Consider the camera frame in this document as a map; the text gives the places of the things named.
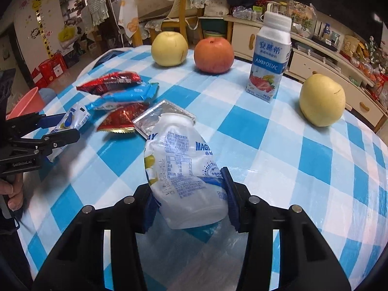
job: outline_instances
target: finger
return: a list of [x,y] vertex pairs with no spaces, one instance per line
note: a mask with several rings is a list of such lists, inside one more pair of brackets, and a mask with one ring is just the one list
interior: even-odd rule
[[16,174],[15,175],[15,181],[13,184],[14,191],[9,195],[10,198],[17,195],[19,192],[21,192],[23,187],[23,174]]
[[8,207],[12,210],[18,210],[23,205],[23,192],[19,192],[15,196],[13,196],[11,199],[8,200]]
[[5,180],[0,179],[0,195],[9,195],[14,192],[13,186],[6,182]]

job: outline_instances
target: drawer handle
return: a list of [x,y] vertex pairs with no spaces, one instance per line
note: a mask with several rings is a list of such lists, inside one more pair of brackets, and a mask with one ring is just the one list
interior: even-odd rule
[[249,39],[249,49],[252,50],[253,49],[253,42],[255,41],[255,35],[252,34],[251,35],[251,38]]
[[365,105],[363,102],[360,102],[360,106],[365,109],[366,112],[368,112],[370,109],[367,105]]

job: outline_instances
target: checkered tablecloth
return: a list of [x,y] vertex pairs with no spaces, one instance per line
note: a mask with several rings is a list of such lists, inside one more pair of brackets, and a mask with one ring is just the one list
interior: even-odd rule
[[[388,240],[387,146],[348,111],[328,128],[301,115],[301,84],[283,77],[275,100],[266,103],[245,92],[251,64],[235,60],[223,75],[195,69],[193,52],[178,67],[163,68],[142,46],[82,76],[44,109],[64,113],[76,102],[96,99],[76,85],[112,71],[137,71],[159,82],[158,100],[167,99],[197,116],[195,128],[221,168],[269,204],[299,204],[339,259],[352,288],[368,274]],[[70,145],[42,170],[25,176],[31,197],[19,230],[37,273],[61,233],[82,206],[113,205],[146,183],[139,134],[96,132],[102,114],[81,129]],[[31,136],[41,137],[47,130]],[[157,214],[138,235],[140,258],[150,291],[235,290],[247,236],[235,233],[228,218],[213,225],[170,230]],[[112,287],[109,232],[104,243],[105,284]],[[271,288],[279,278],[279,234],[274,232]]]

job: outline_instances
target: screw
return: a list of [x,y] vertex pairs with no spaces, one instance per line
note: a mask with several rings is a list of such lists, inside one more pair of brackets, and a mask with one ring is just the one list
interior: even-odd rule
[[250,196],[248,198],[250,203],[257,204],[260,202],[260,198],[258,196]]
[[126,196],[124,198],[124,203],[126,204],[131,204],[131,203],[134,203],[135,202],[135,198],[133,196]]
[[82,208],[83,213],[90,213],[90,212],[92,212],[92,210],[93,210],[93,206],[91,206],[89,204]]
[[291,209],[292,209],[294,212],[296,212],[296,213],[299,213],[299,212],[302,212],[302,211],[303,211],[302,207],[301,207],[301,206],[298,206],[297,204],[292,205]]

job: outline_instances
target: plastic bottle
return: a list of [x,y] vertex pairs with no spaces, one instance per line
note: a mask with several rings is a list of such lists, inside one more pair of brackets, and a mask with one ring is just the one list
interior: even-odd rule
[[213,152],[189,117],[161,115],[145,144],[144,164],[159,211],[170,228],[208,225],[228,214]]
[[291,52],[291,18],[264,13],[264,26],[256,36],[247,92],[271,102],[279,88]]

